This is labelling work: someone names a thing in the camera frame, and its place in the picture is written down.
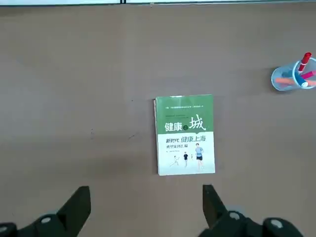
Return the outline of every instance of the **pen holder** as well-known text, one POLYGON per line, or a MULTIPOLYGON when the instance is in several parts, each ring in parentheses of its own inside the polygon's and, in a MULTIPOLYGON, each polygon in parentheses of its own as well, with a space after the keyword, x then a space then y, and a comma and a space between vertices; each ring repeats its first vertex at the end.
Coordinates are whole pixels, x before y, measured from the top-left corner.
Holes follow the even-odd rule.
POLYGON ((306 72, 316 71, 316 59, 310 58, 308 64, 301 74, 298 73, 299 65, 300 61, 297 61, 295 63, 276 68, 271 75, 271 83, 273 87, 279 91, 314 88, 315 85, 309 85, 309 83, 306 82, 301 76, 306 72))

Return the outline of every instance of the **running figure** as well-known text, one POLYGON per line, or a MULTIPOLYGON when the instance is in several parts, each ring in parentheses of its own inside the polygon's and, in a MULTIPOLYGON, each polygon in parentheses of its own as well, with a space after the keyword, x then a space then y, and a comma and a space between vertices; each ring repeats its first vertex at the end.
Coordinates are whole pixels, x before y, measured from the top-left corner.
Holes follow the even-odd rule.
POLYGON ((170 165, 170 167, 173 166, 174 164, 179 165, 178 159, 179 159, 179 158, 177 158, 176 156, 174 156, 174 163, 172 163, 172 164, 170 165))
POLYGON ((203 156, 202 153, 204 152, 203 148, 199 146, 199 143, 196 143, 196 155, 197 155, 197 164, 198 164, 198 170, 199 167, 202 166, 202 168, 204 168, 203 166, 203 156))

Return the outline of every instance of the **green book cover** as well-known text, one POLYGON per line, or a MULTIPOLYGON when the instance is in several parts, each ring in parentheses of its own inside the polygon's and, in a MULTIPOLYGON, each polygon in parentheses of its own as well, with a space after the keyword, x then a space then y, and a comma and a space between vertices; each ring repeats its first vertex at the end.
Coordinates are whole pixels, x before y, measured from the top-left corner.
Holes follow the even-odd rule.
POLYGON ((155 99, 159 175, 215 173, 213 96, 155 99))

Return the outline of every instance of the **red marker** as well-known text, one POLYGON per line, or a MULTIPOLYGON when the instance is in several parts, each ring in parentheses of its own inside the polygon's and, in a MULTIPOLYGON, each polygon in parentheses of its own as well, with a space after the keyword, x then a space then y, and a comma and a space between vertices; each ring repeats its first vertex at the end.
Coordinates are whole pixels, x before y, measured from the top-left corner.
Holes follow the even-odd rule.
POLYGON ((298 73, 303 72, 303 70, 304 70, 305 66, 307 65, 311 56, 312 56, 312 53, 309 53, 309 52, 305 53, 303 59, 301 60, 300 67, 298 68, 298 73))

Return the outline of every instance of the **orange marker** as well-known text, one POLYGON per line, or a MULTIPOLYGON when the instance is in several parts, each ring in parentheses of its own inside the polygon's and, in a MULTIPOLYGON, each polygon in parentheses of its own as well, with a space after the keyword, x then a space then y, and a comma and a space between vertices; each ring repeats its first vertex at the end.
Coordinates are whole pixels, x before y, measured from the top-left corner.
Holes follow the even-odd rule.
MULTIPOLYGON (((316 80, 305 80, 308 82, 308 86, 315 86, 316 85, 316 80)), ((276 78, 275 79, 276 83, 284 83, 284 84, 290 84, 293 85, 295 82, 291 78, 276 78)))

